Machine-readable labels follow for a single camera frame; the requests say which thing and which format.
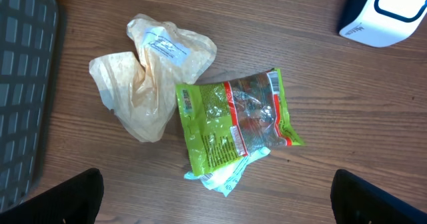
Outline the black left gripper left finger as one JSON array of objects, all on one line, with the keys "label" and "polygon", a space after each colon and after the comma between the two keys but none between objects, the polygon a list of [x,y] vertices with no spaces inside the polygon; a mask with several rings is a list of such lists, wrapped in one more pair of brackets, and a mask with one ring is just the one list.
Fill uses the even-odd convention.
[{"label": "black left gripper left finger", "polygon": [[90,168],[1,214],[1,224],[95,222],[104,194],[100,170]]}]

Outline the green candy bag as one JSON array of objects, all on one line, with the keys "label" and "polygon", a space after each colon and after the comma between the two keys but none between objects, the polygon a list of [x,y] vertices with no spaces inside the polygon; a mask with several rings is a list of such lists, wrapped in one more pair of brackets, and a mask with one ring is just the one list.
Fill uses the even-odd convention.
[{"label": "green candy bag", "polygon": [[205,85],[177,85],[192,171],[206,175],[262,147],[303,145],[291,125],[280,69]]}]

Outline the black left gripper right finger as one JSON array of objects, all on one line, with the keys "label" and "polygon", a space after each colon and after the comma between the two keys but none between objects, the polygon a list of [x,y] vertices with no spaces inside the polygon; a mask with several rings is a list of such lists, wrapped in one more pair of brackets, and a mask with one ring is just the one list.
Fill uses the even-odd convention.
[{"label": "black left gripper right finger", "polygon": [[425,212],[345,169],[336,171],[330,199],[337,223],[426,224]]}]

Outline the beige snack bag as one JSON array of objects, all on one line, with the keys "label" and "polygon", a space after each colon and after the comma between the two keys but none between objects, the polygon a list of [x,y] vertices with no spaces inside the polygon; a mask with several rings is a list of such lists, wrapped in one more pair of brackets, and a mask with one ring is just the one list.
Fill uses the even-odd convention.
[{"label": "beige snack bag", "polygon": [[175,87],[194,84],[214,62],[205,35],[138,14],[127,24],[135,52],[112,53],[89,63],[103,104],[137,140],[159,141],[177,106]]}]

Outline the teal snack packet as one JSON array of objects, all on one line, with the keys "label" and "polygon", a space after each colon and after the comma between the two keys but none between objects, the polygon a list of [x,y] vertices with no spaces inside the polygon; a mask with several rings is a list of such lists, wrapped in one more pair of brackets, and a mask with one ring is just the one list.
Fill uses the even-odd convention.
[{"label": "teal snack packet", "polygon": [[224,196],[227,197],[242,178],[246,167],[254,161],[268,156],[270,152],[271,150],[267,147],[262,147],[252,155],[244,157],[226,167],[222,167],[213,173],[197,176],[189,171],[183,178],[188,180],[200,180],[206,189],[223,193]]}]

